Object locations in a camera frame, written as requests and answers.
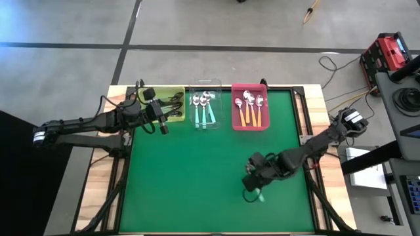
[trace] pink tray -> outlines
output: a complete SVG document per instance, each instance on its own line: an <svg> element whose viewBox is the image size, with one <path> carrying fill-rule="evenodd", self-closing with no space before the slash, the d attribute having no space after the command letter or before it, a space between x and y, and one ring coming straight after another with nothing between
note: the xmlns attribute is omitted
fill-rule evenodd
<svg viewBox="0 0 420 236"><path fill-rule="evenodd" d="M252 114L251 106L249 106L249 124L246 124L246 127L243 127L241 124L241 117L239 112L239 107L235 104L235 98L241 98L243 101L243 92L249 90L255 98L258 94L261 94L264 98L264 104L261 106L261 127L252 126ZM233 84L232 85L232 127L236 131L263 131L270 126L270 114L268 112L268 100L267 100L267 87L262 84ZM258 121L258 106L254 103L254 112L255 118ZM243 112L243 118L246 119L246 103L243 101L241 106Z"/></svg>

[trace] green mat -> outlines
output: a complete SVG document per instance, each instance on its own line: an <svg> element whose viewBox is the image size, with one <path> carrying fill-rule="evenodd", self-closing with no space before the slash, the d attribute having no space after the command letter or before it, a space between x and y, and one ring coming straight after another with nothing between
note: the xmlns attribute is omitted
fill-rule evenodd
<svg viewBox="0 0 420 236"><path fill-rule="evenodd" d="M165 136L138 129L120 232L314 231L302 170L264 187L263 203L242 199L241 179L254 152L299 145L289 91L268 93L271 126L263 132L233 131L230 93L222 99L226 120L217 130L196 130L188 109L186 120L169 123Z"/></svg>

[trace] teal-handled spoon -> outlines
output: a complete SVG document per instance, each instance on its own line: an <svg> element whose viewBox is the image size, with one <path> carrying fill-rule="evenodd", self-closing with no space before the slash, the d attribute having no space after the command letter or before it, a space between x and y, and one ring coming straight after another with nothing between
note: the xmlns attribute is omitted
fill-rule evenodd
<svg viewBox="0 0 420 236"><path fill-rule="evenodd" d="M207 107L209 108L209 114L210 114L211 122L216 123L215 114L213 113L213 110L211 109L211 105L210 105L210 99L214 99L216 96L214 94L210 93L209 91L204 91L203 95L207 99Z"/></svg>
<svg viewBox="0 0 420 236"><path fill-rule="evenodd" d="M199 104L203 106L203 120L201 121L203 123L203 129L207 128L207 121L206 121L206 114L205 114L205 106L207 105L207 98L203 95L199 98Z"/></svg>
<svg viewBox="0 0 420 236"><path fill-rule="evenodd" d="M192 97L192 103L196 107L196 128L200 127L200 120L198 119L198 104L200 104L200 98L197 93L195 93Z"/></svg>

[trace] concrete floor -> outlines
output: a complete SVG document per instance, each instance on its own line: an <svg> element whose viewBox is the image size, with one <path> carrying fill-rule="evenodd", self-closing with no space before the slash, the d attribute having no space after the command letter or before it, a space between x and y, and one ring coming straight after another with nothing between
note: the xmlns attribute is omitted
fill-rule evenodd
<svg viewBox="0 0 420 236"><path fill-rule="evenodd" d="M378 33L401 31L411 50L420 49L420 25L413 24L420 14L416 0L323 0L309 23L302 26L302 17L311 4L311 0L248 0L244 4L235 0L143 0L130 40L132 45L295 49L287 53L128 50L117 83L132 85L142 78L148 84L188 84L191 79L218 78L230 84L266 78L272 84L323 85L330 72L318 64L318 59L325 54L305 53L307 48L366 49ZM0 45L122 45L134 5L135 0L3 0ZM99 96L107 93L121 50L36 46L0 47L0 109L36 125L51 119L93 115ZM343 65L358 54L329 56L337 65ZM324 97L332 98L364 86L362 71L353 63L336 73L324 89ZM327 102L327 107L357 93ZM394 140L381 99L369 97L369 103L376 116L369 120L367 132L356 144L375 146ZM364 116L371 115L362 100L354 107ZM51 219L46 234L70 230L83 183L80 176L84 176L91 150L77 152L69 162L62 184L65 187L60 189L53 209L61 217ZM411 234L406 222L406 226L392 226L379 221L380 215L390 215L386 198L350 196L350 200L358 229Z"/></svg>

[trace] wooden table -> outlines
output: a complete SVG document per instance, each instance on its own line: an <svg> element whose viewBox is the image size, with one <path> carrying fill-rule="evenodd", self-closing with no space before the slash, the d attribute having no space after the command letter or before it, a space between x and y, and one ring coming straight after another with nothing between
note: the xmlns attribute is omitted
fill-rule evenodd
<svg viewBox="0 0 420 236"><path fill-rule="evenodd" d="M290 87L290 86L302 86L304 87L304 93L308 108L308 113L310 117L310 122L312 125L312 131L314 135L321 133L329 126L329 117L327 114L327 109L324 101L320 85L272 85L275 87ZM116 85L110 86L107 97L114 103L119 103L125 99L125 93L127 86ZM305 127L305 120L303 115L302 103L300 98L297 96L297 108L299 111L299 118L303 134L307 134L307 129ZM104 111L110 111L114 109L113 105L108 102L105 103ZM330 153L337 154L335 148L330 148L328 150ZM107 153L101 149L96 149L93 152L92 162L105 156ZM76 223L75 230L82 229L85 227L93 216L98 212L99 208L102 206L105 201L108 182L110 179L110 172L112 167L112 158L105 158L100 162L95 163L89 171L87 182L85 186L85 192L81 201L81 208L79 211L79 216ZM341 171L341 165L338 158L325 155L321 158L320 167L322 171L322 178L325 185L325 192L328 198L328 201L332 204L334 209L337 211L339 216L352 228L356 229L356 223L354 221L354 216L352 213L352 208L350 205L350 200L348 198L348 193L345 185L345 180L343 173ZM114 212L117 205L117 201L114 201L109 222L114 221ZM318 212L318 217L320 219L321 229L326 228L324 221L324 214L320 202L316 199L316 208Z"/></svg>

